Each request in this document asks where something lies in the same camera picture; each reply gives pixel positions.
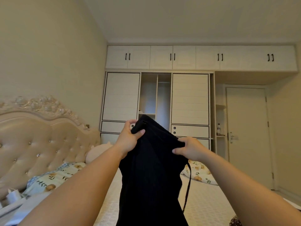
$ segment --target headboard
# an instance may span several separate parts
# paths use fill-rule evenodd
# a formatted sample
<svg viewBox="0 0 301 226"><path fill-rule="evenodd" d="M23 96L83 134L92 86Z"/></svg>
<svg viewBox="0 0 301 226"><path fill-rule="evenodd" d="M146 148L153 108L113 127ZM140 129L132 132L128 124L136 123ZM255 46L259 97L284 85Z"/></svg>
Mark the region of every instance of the headboard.
<svg viewBox="0 0 301 226"><path fill-rule="evenodd" d="M0 199L64 162L85 162L99 144L99 131L52 96L0 99Z"/></svg>

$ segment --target beige wall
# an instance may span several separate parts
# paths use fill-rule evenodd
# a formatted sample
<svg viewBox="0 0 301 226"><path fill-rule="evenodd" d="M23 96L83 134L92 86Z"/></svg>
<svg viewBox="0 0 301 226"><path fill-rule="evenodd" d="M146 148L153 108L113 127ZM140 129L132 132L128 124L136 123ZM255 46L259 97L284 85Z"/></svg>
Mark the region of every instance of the beige wall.
<svg viewBox="0 0 301 226"><path fill-rule="evenodd" d="M0 0L0 98L53 95L98 127L106 52L82 0Z"/></svg>
<svg viewBox="0 0 301 226"><path fill-rule="evenodd" d="M296 49L300 71L301 41ZM269 89L279 186L301 196L301 72Z"/></svg>

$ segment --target bed sheet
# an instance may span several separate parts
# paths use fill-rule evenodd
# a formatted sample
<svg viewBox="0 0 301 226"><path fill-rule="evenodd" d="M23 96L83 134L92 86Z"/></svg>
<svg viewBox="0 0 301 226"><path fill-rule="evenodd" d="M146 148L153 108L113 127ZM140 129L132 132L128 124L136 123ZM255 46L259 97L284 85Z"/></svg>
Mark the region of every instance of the bed sheet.
<svg viewBox="0 0 301 226"><path fill-rule="evenodd" d="M180 176L183 185L179 194L179 203L183 208L189 178L185 175ZM122 175L118 169L94 226L116 225L121 187ZM184 215L189 226L224 226L229 225L235 213L219 186L191 180Z"/></svg>

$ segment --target floor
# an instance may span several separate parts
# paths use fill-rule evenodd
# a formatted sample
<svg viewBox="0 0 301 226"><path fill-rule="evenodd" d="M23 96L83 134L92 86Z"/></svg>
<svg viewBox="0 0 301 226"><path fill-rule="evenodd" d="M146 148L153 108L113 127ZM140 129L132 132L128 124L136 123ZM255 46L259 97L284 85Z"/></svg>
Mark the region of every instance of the floor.
<svg viewBox="0 0 301 226"><path fill-rule="evenodd" d="M293 198L291 198L291 197L289 197L289 196L281 193L280 191L274 190L273 192L276 193L276 194L278 194L278 195L280 195L281 197L283 197L283 198L285 198L285 199L287 199L287 200L289 200L291 202L294 202L295 204L301 206L301 202L300 201L294 200Z"/></svg>

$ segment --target drawstring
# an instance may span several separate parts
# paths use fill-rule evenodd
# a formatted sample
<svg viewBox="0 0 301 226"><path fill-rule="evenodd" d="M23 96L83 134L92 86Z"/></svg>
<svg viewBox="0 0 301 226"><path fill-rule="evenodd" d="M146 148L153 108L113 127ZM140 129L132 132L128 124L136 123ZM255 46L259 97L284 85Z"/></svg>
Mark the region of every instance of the drawstring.
<svg viewBox="0 0 301 226"><path fill-rule="evenodd" d="M190 178L189 178L189 182L188 182L188 186L187 186L187 190L186 190L186 196L185 196L185 204L184 204L184 207L183 207L183 213L184 213L184 210L185 210L185 207L186 207L186 203L187 203L187 198L188 198L188 193L189 193L189 188L190 188L190 181L191 181L191 167L190 167L190 164L187 163L187 166L190 170Z"/></svg>

